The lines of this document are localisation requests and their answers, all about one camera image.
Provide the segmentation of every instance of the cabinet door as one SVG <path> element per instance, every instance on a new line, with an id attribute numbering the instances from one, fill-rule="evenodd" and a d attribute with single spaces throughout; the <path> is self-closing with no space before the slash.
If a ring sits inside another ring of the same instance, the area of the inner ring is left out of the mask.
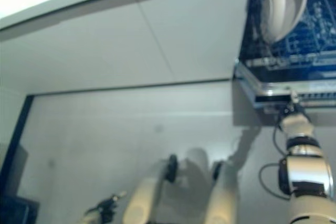
<path id="1" fill-rule="evenodd" d="M 178 81 L 230 78 L 247 0 L 138 0 Z"/>
<path id="2" fill-rule="evenodd" d="M 135 0 L 93 0 L 0 37 L 2 82 L 28 94 L 173 80 Z"/>

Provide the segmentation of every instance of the white wall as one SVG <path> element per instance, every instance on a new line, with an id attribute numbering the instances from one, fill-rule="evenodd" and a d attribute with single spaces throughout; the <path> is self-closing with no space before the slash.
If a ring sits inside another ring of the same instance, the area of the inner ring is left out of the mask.
<path id="1" fill-rule="evenodd" d="M 336 174 L 336 113 L 312 117 Z M 288 204 L 258 182 L 260 167 L 281 158 L 271 135 L 230 82 L 37 97 L 21 139 L 28 157 L 18 195 L 41 203 L 38 224 L 76 223 L 111 193 L 132 193 L 150 165 L 176 153 L 178 178 L 164 186 L 157 220 L 196 224 L 212 163 L 233 155 L 242 167 L 239 223 L 283 224 Z M 278 143 L 285 145 L 281 134 Z M 264 177 L 277 190 L 276 168 Z M 129 199 L 120 201 L 115 223 Z"/>
<path id="2" fill-rule="evenodd" d="M 0 169 L 25 98 L 21 92 L 0 87 Z"/>

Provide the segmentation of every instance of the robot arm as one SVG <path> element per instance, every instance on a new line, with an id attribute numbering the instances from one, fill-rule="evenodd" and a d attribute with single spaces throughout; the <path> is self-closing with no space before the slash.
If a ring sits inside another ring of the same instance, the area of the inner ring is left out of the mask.
<path id="1" fill-rule="evenodd" d="M 289 223 L 336 223 L 331 168 L 295 93 L 280 112 L 279 127 L 287 138 L 287 155 L 279 161 L 279 187 L 290 195 Z"/>

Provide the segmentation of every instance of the black object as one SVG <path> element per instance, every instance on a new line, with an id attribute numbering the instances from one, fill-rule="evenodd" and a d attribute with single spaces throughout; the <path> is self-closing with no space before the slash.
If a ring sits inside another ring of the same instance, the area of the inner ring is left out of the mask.
<path id="1" fill-rule="evenodd" d="M 315 138 L 309 136 L 297 136 L 294 138 L 290 138 L 289 140 L 287 140 L 286 148 L 288 150 L 296 145 L 312 145 L 320 148 L 319 142 Z"/>
<path id="2" fill-rule="evenodd" d="M 295 222 L 297 222 L 297 221 L 299 221 L 299 220 L 307 220 L 307 219 L 309 219 L 309 216 L 301 216 L 301 217 L 298 217 L 298 218 L 292 220 L 292 221 L 290 222 L 290 224 L 294 224 Z"/>
<path id="3" fill-rule="evenodd" d="M 280 190 L 284 194 L 290 195 L 286 158 L 281 159 L 279 162 L 278 178 L 279 178 L 278 183 Z"/>
<path id="4" fill-rule="evenodd" d="M 34 224 L 39 204 L 18 197 L 3 196 L 0 199 L 1 224 Z"/>
<path id="5" fill-rule="evenodd" d="M 170 155 L 167 166 L 167 174 L 165 177 L 165 179 L 170 183 L 174 183 L 178 167 L 179 163 L 177 162 L 177 156 L 175 154 Z"/>
<path id="6" fill-rule="evenodd" d="M 98 205 L 94 208 L 89 209 L 86 211 L 85 214 L 88 214 L 92 211 L 98 211 L 101 217 L 102 223 L 110 223 L 113 220 L 113 216 L 115 214 L 114 209 L 117 207 L 115 199 L 115 195 L 113 195 L 109 199 L 105 199 L 102 202 L 98 203 Z"/>
<path id="7" fill-rule="evenodd" d="M 312 182 L 294 182 L 293 186 L 297 189 L 294 190 L 296 197 L 311 195 L 326 198 L 324 192 L 324 185 Z"/>
<path id="8" fill-rule="evenodd" d="M 217 181 L 217 179 L 219 177 L 219 172 L 221 171 L 221 167 L 222 167 L 222 162 L 219 162 L 218 164 L 216 164 L 214 172 L 212 174 L 212 179 L 214 181 Z"/>

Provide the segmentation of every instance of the white panel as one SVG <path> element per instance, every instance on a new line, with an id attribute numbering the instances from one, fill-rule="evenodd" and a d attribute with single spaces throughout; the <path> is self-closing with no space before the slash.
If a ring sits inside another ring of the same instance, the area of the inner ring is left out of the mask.
<path id="1" fill-rule="evenodd" d="M 2 31 L 2 81 L 27 93 L 172 81 L 134 0 L 96 0 Z"/>
<path id="2" fill-rule="evenodd" d="M 138 0 L 178 80 L 231 78 L 247 0 Z"/>
<path id="3" fill-rule="evenodd" d="M 0 170 L 26 96 L 0 87 Z"/>
<path id="4" fill-rule="evenodd" d="M 321 118 L 317 136 L 336 173 L 336 128 Z M 37 97 L 21 139 L 28 159 L 18 195 L 41 203 L 37 224 L 76 223 L 111 193 L 131 193 L 149 165 L 176 153 L 178 177 L 164 186 L 157 221 L 196 224 L 205 211 L 212 162 L 233 155 L 242 167 L 239 223 L 282 224 L 288 204 L 258 181 L 260 167 L 281 158 L 271 134 L 244 94 L 233 96 L 230 82 Z M 264 178 L 277 190 L 276 167 Z M 129 199 L 120 201 L 115 223 Z"/>

